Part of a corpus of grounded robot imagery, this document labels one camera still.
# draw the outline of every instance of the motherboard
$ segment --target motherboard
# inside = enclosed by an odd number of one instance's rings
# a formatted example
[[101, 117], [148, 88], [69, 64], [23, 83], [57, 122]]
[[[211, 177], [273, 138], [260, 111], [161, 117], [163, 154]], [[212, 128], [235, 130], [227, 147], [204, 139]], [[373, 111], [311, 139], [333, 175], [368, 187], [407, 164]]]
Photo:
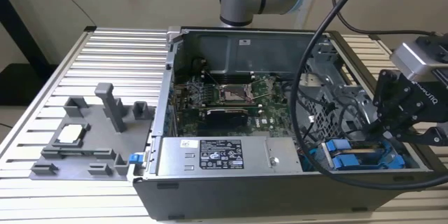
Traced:
[[179, 136], [293, 136], [277, 76], [220, 78], [203, 71], [175, 92]]

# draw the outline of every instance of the white wall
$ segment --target white wall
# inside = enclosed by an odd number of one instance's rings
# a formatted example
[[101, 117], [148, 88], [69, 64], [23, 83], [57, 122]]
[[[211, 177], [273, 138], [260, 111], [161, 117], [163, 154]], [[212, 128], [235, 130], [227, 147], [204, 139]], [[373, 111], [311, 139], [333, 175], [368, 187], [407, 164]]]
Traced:
[[[219, 0], [75, 0], [103, 27], [217, 26]], [[11, 0], [51, 61], [59, 62], [87, 25], [71, 0]], [[255, 18], [255, 27], [291, 28], [295, 15]]]
[[[305, 29], [316, 29], [331, 10], [331, 0], [313, 0]], [[423, 29], [448, 32], [448, 0], [349, 0], [341, 11], [347, 21], [360, 29]], [[339, 19], [329, 29], [352, 33]], [[381, 36], [391, 47], [415, 36]]]

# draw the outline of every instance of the power supply label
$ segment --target power supply label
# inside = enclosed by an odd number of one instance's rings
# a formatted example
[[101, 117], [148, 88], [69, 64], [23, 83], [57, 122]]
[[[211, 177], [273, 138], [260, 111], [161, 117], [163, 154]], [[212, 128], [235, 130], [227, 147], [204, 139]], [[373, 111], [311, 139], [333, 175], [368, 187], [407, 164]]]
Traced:
[[200, 140], [201, 169], [244, 169], [241, 140]]

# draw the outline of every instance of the slotted aluminum surface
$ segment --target slotted aluminum surface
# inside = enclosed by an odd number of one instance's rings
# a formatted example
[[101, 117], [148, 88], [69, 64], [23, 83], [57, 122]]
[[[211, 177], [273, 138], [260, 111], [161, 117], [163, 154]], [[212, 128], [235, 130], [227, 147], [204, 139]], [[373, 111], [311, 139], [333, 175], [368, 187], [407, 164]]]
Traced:
[[[393, 68], [381, 42], [367, 36], [344, 38], [373, 75], [384, 67]], [[115, 96], [121, 97], [124, 104], [144, 100], [156, 105], [164, 43], [163, 30], [99, 28], [83, 35], [61, 63], [60, 74], [49, 81], [53, 85], [44, 87], [41, 99], [33, 102], [0, 145], [0, 151], [5, 149], [0, 158], [0, 220], [4, 223], [156, 223], [147, 216], [128, 182], [32, 181], [27, 177], [65, 114], [61, 106], [69, 95], [84, 95], [89, 104], [99, 104], [93, 87], [104, 81], [113, 83]], [[433, 150], [448, 164], [448, 147]], [[368, 214], [240, 218], [201, 223], [447, 224], [445, 209], [448, 185], [403, 194]]]

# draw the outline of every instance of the barcode sticker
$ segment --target barcode sticker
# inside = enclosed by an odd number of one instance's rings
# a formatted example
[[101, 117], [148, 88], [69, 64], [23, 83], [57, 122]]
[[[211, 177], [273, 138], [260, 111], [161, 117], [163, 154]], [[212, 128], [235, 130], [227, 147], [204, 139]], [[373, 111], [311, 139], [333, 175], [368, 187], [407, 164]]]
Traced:
[[180, 140], [180, 148], [197, 148], [199, 147], [199, 140]]

